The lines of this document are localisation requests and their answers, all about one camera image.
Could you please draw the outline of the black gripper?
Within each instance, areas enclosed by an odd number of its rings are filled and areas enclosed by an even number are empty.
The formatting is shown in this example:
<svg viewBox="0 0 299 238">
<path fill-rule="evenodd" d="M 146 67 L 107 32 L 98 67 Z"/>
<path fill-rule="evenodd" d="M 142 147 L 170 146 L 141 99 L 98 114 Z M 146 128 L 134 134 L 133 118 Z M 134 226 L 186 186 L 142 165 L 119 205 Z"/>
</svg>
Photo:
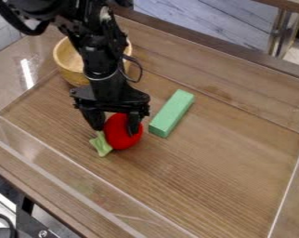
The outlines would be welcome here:
<svg viewBox="0 0 299 238">
<path fill-rule="evenodd" d="M 149 116 L 149 95 L 129 85 L 115 95 L 101 91 L 95 96 L 90 86 L 74 87 L 69 93 L 74 99 L 74 107 L 94 131 L 101 131 L 105 124 L 105 112 L 127 113 L 127 131 L 133 136 L 138 133 L 139 117 Z"/>
</svg>

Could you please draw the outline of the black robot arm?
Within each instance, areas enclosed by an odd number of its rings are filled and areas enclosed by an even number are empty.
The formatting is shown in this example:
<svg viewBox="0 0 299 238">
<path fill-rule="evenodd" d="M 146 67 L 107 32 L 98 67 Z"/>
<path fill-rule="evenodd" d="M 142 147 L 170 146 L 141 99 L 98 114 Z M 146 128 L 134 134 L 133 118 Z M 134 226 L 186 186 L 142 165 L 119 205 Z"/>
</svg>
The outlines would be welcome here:
<svg viewBox="0 0 299 238">
<path fill-rule="evenodd" d="M 90 128 L 99 131 L 105 114 L 126 116 L 126 132 L 138 133 L 149 116 L 149 95 L 134 89 L 123 62 L 127 36 L 115 22 L 106 0 L 0 0 L 0 15 L 22 34 L 37 36 L 53 25 L 67 37 L 82 60 L 85 86 L 70 90 L 74 107 Z"/>
</svg>

